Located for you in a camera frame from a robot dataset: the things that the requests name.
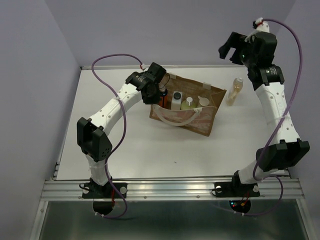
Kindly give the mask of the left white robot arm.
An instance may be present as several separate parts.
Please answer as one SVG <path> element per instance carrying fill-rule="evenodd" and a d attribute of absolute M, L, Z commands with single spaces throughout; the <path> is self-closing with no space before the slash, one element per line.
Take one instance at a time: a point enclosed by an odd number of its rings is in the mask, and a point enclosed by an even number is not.
<path fill-rule="evenodd" d="M 115 149 L 108 138 L 112 128 L 132 106 L 139 101 L 146 105 L 160 101 L 159 83 L 167 71 L 153 62 L 144 72 L 133 72 L 127 77 L 121 89 L 104 107 L 89 118 L 81 117 L 76 124 L 77 144 L 89 163 L 94 191 L 100 197 L 111 193 L 111 177 L 105 169 L 105 161 Z"/>

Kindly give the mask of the amber liquid clear bottle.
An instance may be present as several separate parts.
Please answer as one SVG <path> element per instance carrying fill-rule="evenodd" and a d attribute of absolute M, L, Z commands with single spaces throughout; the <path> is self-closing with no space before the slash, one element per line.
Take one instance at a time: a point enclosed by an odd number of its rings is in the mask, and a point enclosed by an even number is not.
<path fill-rule="evenodd" d="M 242 88 L 243 88 L 243 79 L 239 77 L 235 78 L 227 94 L 226 104 L 228 106 L 232 106 L 234 104 Z"/>

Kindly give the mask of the white bottle black cap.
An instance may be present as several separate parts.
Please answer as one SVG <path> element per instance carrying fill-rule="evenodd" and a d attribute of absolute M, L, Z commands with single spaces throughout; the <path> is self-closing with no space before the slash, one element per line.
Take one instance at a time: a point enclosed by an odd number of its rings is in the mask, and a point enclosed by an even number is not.
<path fill-rule="evenodd" d="M 182 96 L 183 93 L 180 91 L 174 91 L 172 94 L 172 100 L 171 100 L 171 110 L 180 110 L 181 104 L 182 104 Z"/>

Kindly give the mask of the brown burlap canvas bag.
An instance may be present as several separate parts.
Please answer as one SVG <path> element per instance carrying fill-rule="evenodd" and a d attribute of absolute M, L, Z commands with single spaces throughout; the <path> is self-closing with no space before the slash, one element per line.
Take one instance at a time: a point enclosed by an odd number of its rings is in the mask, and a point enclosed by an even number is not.
<path fill-rule="evenodd" d="M 149 117 L 167 125 L 180 127 L 188 131 L 208 137 L 211 134 L 215 116 L 226 94 L 225 89 L 212 86 L 209 83 L 199 82 L 170 74 L 162 81 L 168 90 L 167 106 L 163 108 L 157 104 L 150 107 Z M 173 92 L 182 92 L 182 101 L 192 97 L 196 108 L 188 110 L 171 110 Z M 198 96 L 208 98 L 210 103 L 205 107 L 197 107 Z"/>

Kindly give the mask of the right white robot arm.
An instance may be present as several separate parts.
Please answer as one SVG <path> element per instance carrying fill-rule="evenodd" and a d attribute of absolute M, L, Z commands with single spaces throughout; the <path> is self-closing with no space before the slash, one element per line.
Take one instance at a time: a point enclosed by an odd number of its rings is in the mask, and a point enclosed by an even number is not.
<path fill-rule="evenodd" d="M 310 150 L 309 142 L 300 138 L 288 111 L 283 72 L 273 64 L 277 43 L 276 36 L 268 32 L 251 36 L 232 32 L 218 50 L 219 57 L 225 59 L 230 49 L 235 49 L 230 61 L 247 68 L 270 132 L 266 146 L 256 151 L 255 160 L 234 174 L 230 189 L 235 195 L 242 195 L 248 185 L 278 170 L 295 166 Z"/>

